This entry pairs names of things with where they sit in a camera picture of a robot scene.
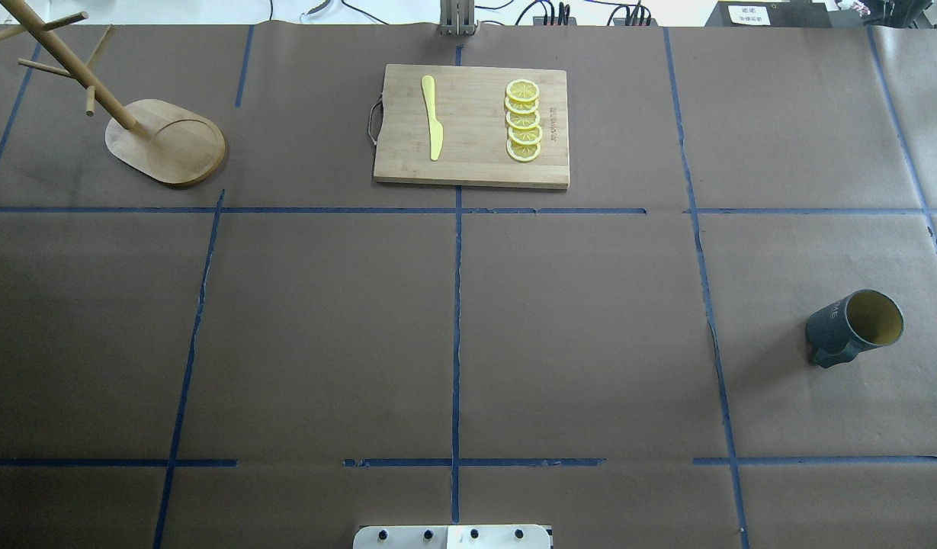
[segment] wooden base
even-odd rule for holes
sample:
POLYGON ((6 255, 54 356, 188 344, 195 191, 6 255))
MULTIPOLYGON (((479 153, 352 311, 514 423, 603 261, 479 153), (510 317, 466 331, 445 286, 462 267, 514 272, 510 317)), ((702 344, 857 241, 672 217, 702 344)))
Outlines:
POLYGON ((175 187, 193 185, 224 160, 224 135, 207 118, 157 98, 144 98, 126 109, 136 126, 126 130, 110 120, 105 145, 117 159, 155 180, 175 187))

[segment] mug handle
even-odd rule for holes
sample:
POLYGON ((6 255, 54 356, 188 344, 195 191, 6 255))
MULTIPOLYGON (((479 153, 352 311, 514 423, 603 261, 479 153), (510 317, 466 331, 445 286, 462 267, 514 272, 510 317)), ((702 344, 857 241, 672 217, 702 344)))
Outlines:
POLYGON ((838 352, 827 352, 823 348, 817 348, 813 353, 813 363, 821 368, 831 368, 835 364, 854 361, 855 357, 858 357, 858 349, 849 342, 838 352))

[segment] stack of lemon slices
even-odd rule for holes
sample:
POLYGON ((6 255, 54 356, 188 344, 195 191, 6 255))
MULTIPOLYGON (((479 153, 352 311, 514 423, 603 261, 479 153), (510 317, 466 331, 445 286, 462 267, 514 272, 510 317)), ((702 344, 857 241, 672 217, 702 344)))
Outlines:
POLYGON ((539 86, 531 80, 513 80, 505 87, 505 122, 509 139, 505 150, 514 160, 530 162, 539 156, 539 86))

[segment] white label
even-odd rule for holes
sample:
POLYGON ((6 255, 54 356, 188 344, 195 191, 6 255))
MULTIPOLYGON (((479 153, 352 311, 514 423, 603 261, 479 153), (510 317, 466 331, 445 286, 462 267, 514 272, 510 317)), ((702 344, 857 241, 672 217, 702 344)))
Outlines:
POLYGON ((770 24, 765 6, 730 6, 729 18, 734 24, 770 24))

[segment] knife handle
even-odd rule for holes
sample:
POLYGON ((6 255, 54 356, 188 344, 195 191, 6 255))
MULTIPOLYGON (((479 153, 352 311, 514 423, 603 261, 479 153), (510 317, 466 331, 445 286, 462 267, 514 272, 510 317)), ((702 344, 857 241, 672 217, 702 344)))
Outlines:
POLYGON ((427 119, 437 119, 437 116, 434 114, 434 76, 425 74, 420 77, 420 90, 424 92, 424 104, 427 105, 427 119))

